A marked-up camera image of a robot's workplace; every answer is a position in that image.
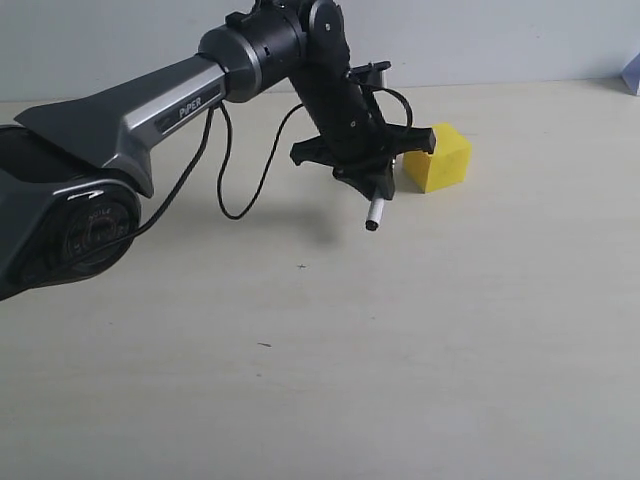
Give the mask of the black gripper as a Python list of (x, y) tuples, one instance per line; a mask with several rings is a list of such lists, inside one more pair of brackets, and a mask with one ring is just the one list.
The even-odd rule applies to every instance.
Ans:
[(331, 112), (310, 112), (316, 137), (294, 143), (290, 158), (296, 166), (315, 163), (334, 168), (333, 177), (354, 188), (367, 200), (379, 194), (395, 195), (393, 157), (410, 151), (432, 153), (433, 128), (377, 123), (368, 114), (346, 117)]

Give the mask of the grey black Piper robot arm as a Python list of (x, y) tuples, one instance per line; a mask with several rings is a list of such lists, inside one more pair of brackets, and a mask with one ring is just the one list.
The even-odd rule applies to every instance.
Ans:
[(397, 156), (436, 135), (388, 123), (375, 95), (387, 62), (352, 66), (340, 6), (258, 1), (229, 14), (183, 61), (97, 94), (35, 106), (1, 129), (1, 295), (75, 283), (118, 262), (151, 222), (151, 151), (198, 116), (211, 120), (282, 80), (317, 135), (295, 164), (327, 166), (373, 206), (393, 198)]

